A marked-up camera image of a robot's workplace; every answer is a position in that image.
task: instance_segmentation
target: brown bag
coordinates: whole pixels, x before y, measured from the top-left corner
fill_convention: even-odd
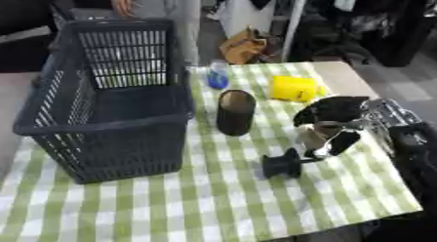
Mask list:
[[[248,27],[225,41],[220,50],[228,62],[245,64],[260,55],[266,46],[267,41],[258,38],[258,31]]]

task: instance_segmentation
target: black cup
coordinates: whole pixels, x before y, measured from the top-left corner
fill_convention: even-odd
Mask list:
[[[224,92],[218,100],[218,129],[231,137],[246,135],[251,130],[256,106],[255,98],[247,92]]]

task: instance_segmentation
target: metal object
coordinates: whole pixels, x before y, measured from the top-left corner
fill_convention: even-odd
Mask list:
[[[391,127],[409,126],[421,123],[413,112],[403,108],[398,102],[391,99],[378,99],[375,101],[365,101],[361,108],[362,116],[350,122],[320,121],[315,126],[328,130],[338,129],[338,132],[330,136],[324,145],[315,151],[315,155],[320,158],[331,156],[331,142],[343,132],[355,132],[357,130],[369,130],[382,148],[390,155],[394,154],[393,143],[389,136]],[[411,144],[422,144],[426,138],[420,134],[415,134],[409,138]]]
[[[366,129],[371,131],[382,148],[390,155],[394,154],[393,143],[389,136],[389,128],[410,126],[421,123],[422,120],[413,112],[403,108],[391,99],[367,101],[364,107],[363,119],[367,120]],[[415,134],[411,142],[423,143],[426,138]]]

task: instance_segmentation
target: yellow container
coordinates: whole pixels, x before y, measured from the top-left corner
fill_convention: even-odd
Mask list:
[[[270,97],[283,101],[307,102],[316,96],[324,96],[325,89],[317,86],[312,78],[273,76],[270,84]]]

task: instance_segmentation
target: person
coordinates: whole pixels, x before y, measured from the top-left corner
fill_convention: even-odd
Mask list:
[[[188,65],[197,65],[200,0],[111,0],[124,18],[168,18],[175,22],[179,44]]]
[[[226,0],[216,0],[216,5],[213,6],[206,17],[210,20],[219,20],[220,14],[224,11]]]

